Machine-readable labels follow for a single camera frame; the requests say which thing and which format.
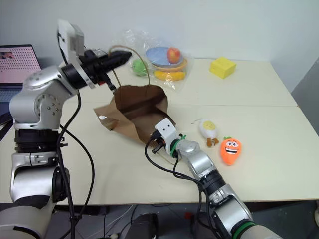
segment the paper bag handle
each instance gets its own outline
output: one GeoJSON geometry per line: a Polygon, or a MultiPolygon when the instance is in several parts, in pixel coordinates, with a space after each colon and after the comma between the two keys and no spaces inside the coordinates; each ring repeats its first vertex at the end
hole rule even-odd
{"type": "MultiPolygon", "coordinates": [[[[150,74],[149,74],[149,70],[148,70],[148,68],[147,68],[147,66],[146,66],[146,64],[145,64],[145,62],[144,62],[143,59],[141,58],[141,56],[140,56],[134,49],[132,49],[132,48],[130,48],[130,47],[127,47],[127,46],[122,46],[122,45],[114,45],[114,46],[111,46],[110,49],[109,49],[109,52],[108,52],[108,55],[109,55],[109,56],[111,55],[111,53],[112,53],[111,51],[112,51],[114,48],[126,48],[126,49],[128,49],[128,50],[130,50],[130,51],[133,51],[135,54],[137,54],[137,56],[140,58],[140,60],[142,61],[143,65],[144,65],[144,67],[145,67],[145,69],[146,69],[146,73],[147,73],[148,79],[149,79],[149,83],[148,83],[148,85],[149,85],[149,84],[150,84],[150,74]]],[[[119,80],[118,76],[116,75],[115,70],[112,69],[112,71],[113,71],[113,74],[115,75],[116,80],[117,80],[118,83],[119,83],[119,86],[121,86],[120,80],[119,80]]]]}

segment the plush carrot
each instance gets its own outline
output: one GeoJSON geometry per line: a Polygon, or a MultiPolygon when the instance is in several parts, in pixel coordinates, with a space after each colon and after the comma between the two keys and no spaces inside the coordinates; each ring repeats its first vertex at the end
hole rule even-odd
{"type": "Polygon", "coordinates": [[[231,166],[241,153],[241,142],[231,137],[224,137],[221,144],[220,154],[224,162],[231,166]]]}

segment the apple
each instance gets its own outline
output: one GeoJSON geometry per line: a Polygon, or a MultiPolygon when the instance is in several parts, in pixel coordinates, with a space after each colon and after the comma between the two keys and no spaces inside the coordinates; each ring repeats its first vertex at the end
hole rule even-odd
{"type": "Polygon", "coordinates": [[[176,64],[180,60],[180,50],[176,47],[171,47],[167,51],[167,58],[171,64],[176,64]]]}

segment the power cord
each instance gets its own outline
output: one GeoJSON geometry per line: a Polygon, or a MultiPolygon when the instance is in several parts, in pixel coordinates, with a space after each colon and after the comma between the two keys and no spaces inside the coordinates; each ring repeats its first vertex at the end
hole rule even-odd
{"type": "MultiPolygon", "coordinates": [[[[157,139],[157,138],[159,138],[159,137],[160,137],[160,133],[156,130],[156,131],[152,134],[152,136],[151,136],[151,138],[148,140],[148,142],[146,143],[145,148],[144,148],[144,154],[145,154],[146,159],[147,159],[152,165],[154,165],[156,168],[159,168],[159,169],[161,169],[161,170],[163,170],[163,171],[165,171],[165,172],[168,172],[168,173],[172,173],[176,178],[185,179],[185,180],[189,180],[189,181],[192,181],[192,182],[196,183],[197,186],[198,186],[199,192],[201,192],[201,189],[204,189],[204,187],[203,187],[203,184],[202,184],[200,181],[198,181],[198,180],[196,180],[196,179],[194,179],[194,178],[191,178],[191,177],[189,177],[189,176],[187,176],[187,175],[185,175],[185,174],[182,174],[182,173],[179,173],[179,172],[176,172],[176,171],[175,171],[175,170],[176,170],[176,167],[177,167],[177,164],[178,164],[178,157],[177,157],[177,159],[176,159],[176,163],[175,163],[175,165],[174,165],[173,170],[166,169],[166,168],[164,168],[164,167],[162,167],[162,166],[156,164],[155,162],[153,162],[153,161],[151,160],[151,158],[150,158],[149,155],[148,155],[148,147],[149,147],[150,143],[151,143],[153,140],[155,140],[155,139],[157,139]]],[[[221,239],[220,235],[217,233],[217,229],[214,228],[213,225],[212,225],[212,221],[211,221],[211,217],[210,217],[210,212],[209,212],[209,198],[208,198],[208,194],[207,194],[206,189],[204,189],[204,192],[205,192],[205,195],[206,195],[206,213],[207,213],[207,220],[208,220],[208,223],[209,223],[209,228],[211,229],[211,231],[213,232],[213,234],[215,235],[215,237],[216,237],[217,239],[221,239]]]]}
{"type": "Polygon", "coordinates": [[[125,224],[125,226],[122,228],[122,230],[121,230],[120,233],[119,233],[119,237],[121,237],[121,235],[122,235],[124,229],[125,229],[129,224],[132,224],[132,223],[131,223],[131,222],[128,222],[128,223],[125,224]]]}
{"type": "Polygon", "coordinates": [[[136,210],[136,208],[138,207],[138,204],[134,207],[133,211],[132,211],[132,214],[131,214],[131,220],[130,220],[130,223],[132,224],[133,223],[133,216],[134,216],[134,212],[136,210]]]}
{"type": "MultiPolygon", "coordinates": [[[[176,170],[176,167],[177,167],[178,162],[179,162],[179,159],[178,159],[178,155],[177,155],[177,156],[176,156],[176,163],[175,163],[174,168],[173,168],[173,171],[174,171],[174,172],[176,172],[175,170],[176,170]]],[[[174,176],[175,176],[176,178],[186,179],[186,178],[181,177],[181,176],[178,176],[178,175],[174,175],[174,176]]],[[[200,208],[201,208],[201,205],[202,205],[202,196],[201,196],[200,186],[202,186],[202,185],[198,185],[198,197],[199,197],[199,202],[198,202],[197,211],[196,211],[196,221],[197,221],[199,224],[201,224],[202,226],[204,226],[205,228],[211,229],[210,226],[204,224],[204,223],[200,220],[200,218],[199,218],[200,208]]],[[[213,232],[216,232],[217,229],[214,228],[213,226],[212,226],[212,228],[213,228],[212,231],[213,231],[213,232]]]]}
{"type": "Polygon", "coordinates": [[[70,183],[69,183],[69,180],[68,180],[68,177],[66,175],[65,168],[64,168],[63,156],[62,156],[62,152],[61,152],[61,140],[62,140],[63,135],[66,132],[67,128],[72,123],[72,121],[74,120],[74,118],[76,117],[76,115],[79,113],[79,111],[81,109],[82,101],[81,101],[80,93],[78,93],[77,96],[78,96],[78,106],[77,106],[74,114],[71,116],[71,118],[65,124],[65,127],[61,131],[61,133],[57,139],[57,143],[56,143],[56,151],[57,151],[57,155],[58,155],[59,167],[60,167],[61,175],[62,175],[64,184],[65,184],[65,191],[66,191],[66,195],[68,198],[68,204],[69,204],[69,209],[70,209],[71,239],[75,239],[75,225],[76,225],[77,218],[75,217],[75,213],[74,213],[74,206],[73,206],[73,200],[72,200],[72,195],[71,195],[70,183]]]}
{"type": "MultiPolygon", "coordinates": [[[[132,207],[133,207],[133,205],[131,205],[122,215],[120,215],[118,218],[114,219],[113,221],[111,221],[111,222],[108,224],[108,225],[110,225],[110,224],[112,224],[113,222],[115,222],[115,223],[110,227],[110,229],[109,229],[105,234],[103,234],[103,238],[104,238],[105,235],[115,226],[115,224],[118,223],[119,220],[123,218],[123,216],[124,216],[132,207]]],[[[88,238],[90,238],[91,236],[97,234],[97,233],[100,232],[100,231],[101,231],[101,230],[99,230],[99,231],[93,233],[93,234],[90,235],[88,238]]]]}
{"type": "Polygon", "coordinates": [[[105,218],[106,218],[106,214],[107,214],[107,210],[105,210],[105,214],[104,214],[104,218],[103,218],[103,239],[105,239],[105,218]]]}
{"type": "MultiPolygon", "coordinates": [[[[84,213],[84,211],[85,211],[85,209],[86,209],[86,207],[88,205],[88,202],[89,202],[91,194],[92,194],[92,189],[93,189],[94,180],[95,180],[95,168],[94,168],[94,162],[93,162],[92,156],[91,156],[90,152],[87,150],[87,148],[84,146],[84,144],[75,135],[73,135],[70,131],[68,131],[67,129],[66,129],[65,132],[68,135],[70,135],[83,148],[83,150],[86,152],[86,154],[88,155],[88,157],[90,159],[91,169],[92,169],[92,179],[91,179],[91,185],[90,185],[89,193],[88,193],[88,196],[86,197],[85,203],[84,203],[84,205],[81,208],[81,211],[79,213],[78,220],[76,222],[76,224],[77,224],[79,222],[79,220],[82,218],[82,215],[83,215],[83,213],[84,213]]],[[[70,233],[70,231],[71,231],[71,229],[69,229],[65,234],[63,234],[63,236],[61,236],[60,239],[65,238],[70,233]]]]}
{"type": "Polygon", "coordinates": [[[104,233],[103,238],[105,238],[105,235],[107,235],[109,233],[109,231],[121,220],[122,218],[119,218],[111,227],[110,229],[108,229],[108,231],[106,233],[104,233]]]}

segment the plastic wrap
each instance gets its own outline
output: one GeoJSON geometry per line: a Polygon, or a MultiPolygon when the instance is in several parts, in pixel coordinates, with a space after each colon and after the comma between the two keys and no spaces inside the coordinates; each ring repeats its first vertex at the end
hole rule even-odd
{"type": "MultiPolygon", "coordinates": [[[[190,54],[144,31],[126,30],[117,34],[115,39],[112,44],[130,47],[141,55],[148,67],[152,84],[174,91],[182,89],[193,65],[190,54]]],[[[129,65],[132,74],[147,77],[144,64],[136,54],[133,54],[129,65]]]]}

